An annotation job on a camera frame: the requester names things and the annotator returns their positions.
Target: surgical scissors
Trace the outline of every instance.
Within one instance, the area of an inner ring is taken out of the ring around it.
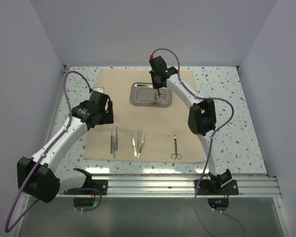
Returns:
[[[174,152],[175,153],[173,153],[171,155],[172,159],[182,159],[182,155],[178,154],[178,146],[177,146],[177,136],[176,136],[176,134],[174,134]]]

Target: metal tray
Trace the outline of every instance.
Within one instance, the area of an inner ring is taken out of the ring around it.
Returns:
[[[169,107],[172,103],[172,90],[160,88],[160,96],[151,83],[136,82],[132,84],[130,103],[140,106]]]

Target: white robotic arm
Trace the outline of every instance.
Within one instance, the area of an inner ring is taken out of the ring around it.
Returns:
[[[69,118],[54,137],[31,158],[22,157],[17,163],[18,186],[22,191],[44,202],[50,202],[62,191],[90,187],[91,174],[74,169],[55,176],[61,159],[72,145],[90,128],[96,125],[113,123],[112,101],[108,95],[92,91],[90,99],[72,109]],[[27,176],[37,166],[31,177]]]
[[[174,93],[176,93],[188,108],[193,106],[193,104],[198,104],[203,101],[203,100],[192,97],[191,94],[189,94],[188,91],[182,86],[182,83],[184,83],[185,86],[189,88],[189,90],[194,91],[186,82],[184,82],[182,76],[181,76],[181,81],[179,81],[177,74],[174,74],[170,76],[169,79],[167,79],[167,88],[171,89]],[[208,154],[210,141],[206,139],[204,136],[202,136],[201,134],[197,134],[197,137],[199,138],[203,146],[205,154]],[[227,167],[224,161],[219,160],[215,156],[215,154],[217,153],[215,152],[215,148],[213,147],[211,151],[211,155],[209,157],[209,161],[208,161],[208,169],[210,173],[215,176],[222,175],[223,173],[226,172]]]

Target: beige cloth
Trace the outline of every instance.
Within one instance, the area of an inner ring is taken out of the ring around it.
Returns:
[[[193,72],[182,71],[184,80],[195,88]],[[151,82],[148,71],[101,70],[97,87],[113,101],[114,124],[95,126],[87,133],[84,150],[85,159],[146,161],[146,162],[204,162],[203,148],[192,134],[188,125],[188,108],[172,93],[172,104],[167,108],[134,106],[130,103],[131,86],[135,82]],[[111,132],[118,130],[118,151],[116,159],[110,154]],[[143,128],[142,139],[146,135],[140,158],[134,157],[132,132],[137,143],[137,130]],[[174,134],[177,135],[178,153],[182,159],[172,159]]]

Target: purple cable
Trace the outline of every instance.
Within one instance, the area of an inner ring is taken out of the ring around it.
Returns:
[[[201,180],[202,180],[202,178],[204,177],[204,173],[205,173],[206,167],[207,167],[207,165],[208,165],[208,161],[209,161],[209,159],[210,159],[210,155],[211,155],[211,151],[212,151],[212,147],[213,147],[213,136],[216,134],[216,132],[218,132],[222,127],[224,127],[225,125],[227,125],[227,124],[231,121],[231,119],[233,118],[233,115],[234,115],[234,107],[233,107],[233,105],[232,105],[229,101],[227,101],[227,100],[225,100],[225,99],[223,99],[223,98],[219,98],[219,97],[201,97],[201,96],[198,96],[197,94],[194,94],[194,92],[191,91],[191,90],[190,90],[190,89],[189,89],[189,88],[183,83],[183,81],[182,81],[182,79],[181,79],[181,76],[180,76],[180,62],[179,62],[179,58],[177,57],[177,55],[176,55],[173,51],[171,51],[171,50],[169,50],[169,49],[167,49],[167,48],[158,48],[158,49],[156,49],[154,52],[152,52],[151,55],[153,56],[153,54],[154,54],[155,52],[159,51],[159,50],[165,50],[165,51],[168,51],[168,52],[172,53],[173,56],[176,58],[176,60],[177,60],[177,64],[178,64],[178,79],[179,79],[181,85],[184,87],[184,89],[187,90],[187,92],[188,92],[189,94],[191,94],[194,98],[196,98],[196,99],[201,99],[201,100],[208,100],[208,99],[220,100],[220,101],[224,101],[224,102],[226,102],[226,103],[231,107],[231,115],[230,115],[230,118],[229,118],[226,122],[224,122],[222,125],[220,125],[216,130],[214,130],[213,133],[212,133],[212,135],[210,136],[210,145],[209,145],[209,150],[208,150],[208,154],[207,154],[206,163],[205,163],[205,166],[204,166],[203,172],[201,173],[201,175],[200,175],[200,177],[199,177],[199,179],[198,179],[198,182],[197,182],[197,185],[196,185],[196,188],[195,188],[195,193],[194,193],[194,208],[195,208],[195,213],[196,213],[196,216],[197,216],[197,218],[198,218],[198,221],[201,223],[201,225],[203,226],[203,228],[204,228],[204,229],[205,229],[205,230],[206,230],[211,236],[216,237],[216,236],[215,236],[215,235],[214,235],[214,234],[213,234],[213,233],[212,233],[212,232],[206,227],[206,225],[204,224],[203,219],[201,218],[201,216],[200,216],[199,213],[198,213],[198,207],[197,207],[197,191],[198,191],[198,187],[199,187],[199,185],[200,185],[200,183],[201,183]],[[235,221],[237,221],[237,222],[241,225],[241,227],[242,227],[242,229],[243,229],[243,236],[244,236],[244,237],[247,236],[247,231],[246,231],[244,225],[241,223],[241,221],[240,221],[239,219],[237,219],[236,217],[234,217],[234,216],[232,216],[231,214],[228,214],[228,213],[226,213],[226,212],[223,212],[223,214],[226,215],[226,216],[229,216],[229,217],[231,217],[232,219],[234,219]]]
[[[28,206],[26,208],[26,210],[16,219],[16,221],[9,227],[9,224],[10,224],[10,221],[11,221],[11,217],[12,217],[12,214],[13,214],[13,211],[16,207],[16,204],[22,194],[22,191],[24,190],[24,187],[26,186],[27,182],[29,181],[30,177],[33,175],[33,173],[35,172],[35,170],[37,169],[38,165],[40,164],[40,162],[44,159],[44,157],[46,156],[47,152],[50,150],[50,148],[52,148],[52,146],[55,145],[55,143],[64,135],[64,133],[66,132],[66,130],[70,127],[71,125],[71,122],[72,122],[72,119],[73,119],[73,115],[72,115],[72,111],[71,111],[71,105],[70,105],[70,101],[69,101],[69,98],[68,98],[68,94],[67,94],[67,91],[66,91],[66,82],[67,82],[67,79],[68,79],[68,75],[71,74],[71,73],[76,73],[78,75],[80,75],[84,80],[85,82],[87,83],[90,91],[92,90],[89,82],[87,81],[87,79],[84,77],[84,75],[82,75],[81,73],[79,72],[76,72],[76,71],[69,71],[65,74],[65,79],[64,79],[64,95],[65,95],[65,99],[66,99],[66,102],[67,102],[67,105],[68,105],[68,109],[69,109],[69,121],[68,121],[68,124],[66,125],[66,128],[49,144],[49,146],[45,149],[45,151],[43,152],[43,155],[38,159],[38,161],[36,162],[36,164],[33,166],[33,168],[31,169],[31,171],[29,172],[28,176],[25,178],[23,184],[21,185],[19,191],[17,192],[15,198],[14,198],[14,201],[12,203],[12,206],[10,208],[10,211],[9,211],[9,214],[8,214],[8,217],[6,219],[6,222],[5,222],[5,228],[4,228],[4,231],[6,233],[10,232],[17,224],[18,222],[22,219],[22,217],[39,201],[39,199],[36,199],[30,206]]]

